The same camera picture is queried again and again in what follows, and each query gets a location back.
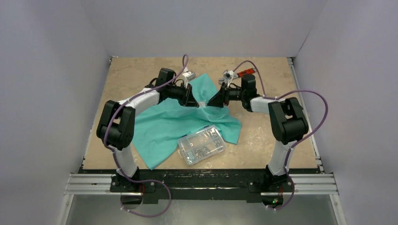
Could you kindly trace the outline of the teal t-shirt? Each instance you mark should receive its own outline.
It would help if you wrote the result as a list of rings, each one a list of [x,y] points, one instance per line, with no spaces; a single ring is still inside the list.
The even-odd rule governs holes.
[[[143,111],[135,119],[132,143],[149,169],[154,169],[177,149],[177,140],[214,125],[224,140],[237,144],[241,122],[230,115],[227,107],[208,106],[217,88],[207,74],[190,82],[197,102],[205,106],[184,107],[176,99],[166,99]]]

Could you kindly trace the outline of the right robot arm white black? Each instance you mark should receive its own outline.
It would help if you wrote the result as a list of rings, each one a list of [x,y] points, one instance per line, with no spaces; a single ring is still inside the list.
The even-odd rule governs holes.
[[[240,87],[232,88],[223,83],[220,90],[209,100],[208,106],[223,108],[230,101],[240,101],[247,111],[269,116],[276,144],[261,184],[270,191],[276,190],[288,179],[294,144],[302,140],[309,131],[303,107],[295,97],[281,100],[262,97],[257,93],[253,74],[243,75]]]

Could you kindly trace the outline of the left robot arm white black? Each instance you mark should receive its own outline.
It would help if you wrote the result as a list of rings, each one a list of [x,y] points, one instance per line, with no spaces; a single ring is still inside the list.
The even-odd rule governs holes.
[[[135,119],[143,111],[166,99],[175,99],[184,107],[198,107],[188,82],[178,86],[178,75],[172,69],[161,68],[154,78],[138,94],[121,103],[109,100],[105,103],[96,136],[112,152],[116,164],[114,185],[129,192],[136,191],[142,183],[139,168],[129,149],[134,136]]]

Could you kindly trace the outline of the clear plastic screw box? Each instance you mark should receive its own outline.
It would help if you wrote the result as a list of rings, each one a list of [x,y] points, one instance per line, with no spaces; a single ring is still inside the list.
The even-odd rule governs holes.
[[[189,166],[221,153],[227,148],[222,135],[214,125],[182,136],[177,140],[177,144],[181,156]]]

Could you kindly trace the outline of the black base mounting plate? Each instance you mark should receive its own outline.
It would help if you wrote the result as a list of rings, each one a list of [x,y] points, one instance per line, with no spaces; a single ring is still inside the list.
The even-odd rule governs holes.
[[[282,205],[293,183],[285,175],[272,178],[266,169],[140,169],[131,181],[113,174],[110,192],[127,196],[127,204],[141,200],[239,200]]]

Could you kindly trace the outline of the aluminium frame rail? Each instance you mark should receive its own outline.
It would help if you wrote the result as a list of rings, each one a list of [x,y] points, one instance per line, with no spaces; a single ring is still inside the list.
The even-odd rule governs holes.
[[[296,195],[337,195],[338,188],[332,174],[293,174]],[[71,174],[65,195],[135,195],[138,192],[111,192],[110,174]]]

